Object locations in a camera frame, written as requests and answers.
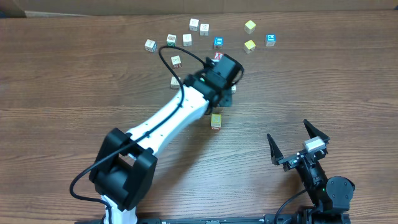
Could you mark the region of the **wooden block yellow letter S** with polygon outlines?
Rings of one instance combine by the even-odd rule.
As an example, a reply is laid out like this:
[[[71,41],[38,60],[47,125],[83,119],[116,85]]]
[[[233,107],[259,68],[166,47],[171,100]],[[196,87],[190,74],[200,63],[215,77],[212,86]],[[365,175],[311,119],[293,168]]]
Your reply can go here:
[[[220,114],[212,114],[211,115],[211,127],[212,126],[221,127],[221,115]]]

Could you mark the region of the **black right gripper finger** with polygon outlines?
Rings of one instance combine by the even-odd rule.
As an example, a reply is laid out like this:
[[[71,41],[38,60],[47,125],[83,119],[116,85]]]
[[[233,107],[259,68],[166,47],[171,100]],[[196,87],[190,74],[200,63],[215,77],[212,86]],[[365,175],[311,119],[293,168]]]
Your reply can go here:
[[[327,136],[325,133],[323,133],[316,127],[314,127],[314,125],[312,125],[307,119],[304,119],[303,123],[304,123],[307,133],[311,139],[315,138],[315,137],[319,137],[324,142],[328,142],[330,140],[329,136]]]
[[[279,165],[280,160],[282,160],[284,156],[270,134],[267,134],[267,140],[270,146],[272,164]]]

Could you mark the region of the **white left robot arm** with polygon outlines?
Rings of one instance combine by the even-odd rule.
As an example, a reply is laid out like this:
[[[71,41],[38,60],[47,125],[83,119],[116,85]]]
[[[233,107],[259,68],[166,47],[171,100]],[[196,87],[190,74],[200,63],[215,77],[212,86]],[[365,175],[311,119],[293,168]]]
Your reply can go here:
[[[243,66],[229,55],[188,75],[177,94],[147,121],[122,132],[112,129],[89,180],[105,203],[103,223],[137,223],[136,206],[148,193],[160,152],[209,109],[231,105],[231,87]]]

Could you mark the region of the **wooden block red letter U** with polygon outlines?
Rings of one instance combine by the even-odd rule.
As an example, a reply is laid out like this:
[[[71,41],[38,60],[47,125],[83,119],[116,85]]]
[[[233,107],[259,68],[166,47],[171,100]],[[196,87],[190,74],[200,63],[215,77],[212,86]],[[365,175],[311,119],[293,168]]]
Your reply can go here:
[[[171,87],[172,89],[179,89],[179,88],[180,88],[180,81],[181,81],[181,78],[180,78],[180,77],[178,77],[178,78],[171,77],[171,80],[170,80],[170,87]]]

